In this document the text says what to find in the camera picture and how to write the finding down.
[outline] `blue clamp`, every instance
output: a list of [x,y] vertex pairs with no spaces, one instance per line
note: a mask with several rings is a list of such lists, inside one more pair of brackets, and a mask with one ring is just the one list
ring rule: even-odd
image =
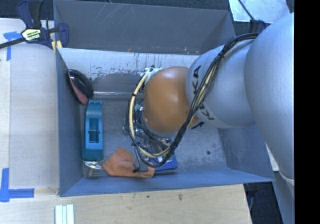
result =
[[58,32],[62,47],[65,48],[68,45],[69,28],[66,23],[58,23],[57,27],[49,29],[47,20],[46,28],[42,27],[39,17],[42,3],[42,1],[24,0],[17,5],[17,12],[25,24],[25,30],[21,32],[20,38],[0,44],[0,49],[26,42],[41,44],[53,50],[53,40],[50,38],[50,34]]

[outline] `red and black object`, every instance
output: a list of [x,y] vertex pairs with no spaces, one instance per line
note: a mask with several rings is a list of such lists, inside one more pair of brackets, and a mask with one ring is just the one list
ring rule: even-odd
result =
[[80,103],[86,105],[94,95],[91,81],[83,73],[74,69],[68,70],[68,79]]
[[63,47],[69,42],[69,29],[66,23],[58,23],[57,27],[49,29],[48,21],[46,28],[42,27],[40,21],[40,8],[43,1],[24,0],[17,5],[19,18],[25,24],[25,30],[21,32],[22,38],[0,44],[0,49],[6,48],[21,42],[37,43],[53,49],[50,34],[59,32],[59,40]]

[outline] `gray metal surface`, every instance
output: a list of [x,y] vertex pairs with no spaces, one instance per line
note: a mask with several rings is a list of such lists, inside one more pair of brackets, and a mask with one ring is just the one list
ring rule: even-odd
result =
[[53,4],[55,22],[69,26],[68,48],[199,55],[235,33],[228,11],[64,0]]

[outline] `bin floor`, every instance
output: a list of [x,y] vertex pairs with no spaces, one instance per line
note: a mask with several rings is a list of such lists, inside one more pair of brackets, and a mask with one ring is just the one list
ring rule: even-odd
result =
[[[104,159],[113,154],[118,147],[122,147],[135,156],[134,149],[131,146],[129,135],[124,134],[123,125],[126,118],[126,109],[128,99],[103,99],[102,100],[102,118],[103,118],[103,150]],[[85,106],[80,108],[82,135],[84,133]],[[226,158],[222,147],[217,128],[206,126],[189,129],[186,131],[182,141],[176,149],[175,156],[178,162],[179,171],[190,170],[194,168],[209,165],[210,168],[227,167]],[[86,176],[88,168],[83,165],[83,174]],[[102,169],[94,172],[94,176],[104,176],[107,173]]]

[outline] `white plastic piece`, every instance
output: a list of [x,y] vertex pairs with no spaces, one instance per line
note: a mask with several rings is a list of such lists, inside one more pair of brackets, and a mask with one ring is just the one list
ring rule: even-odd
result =
[[54,222],[55,224],[74,224],[74,205],[56,205]]

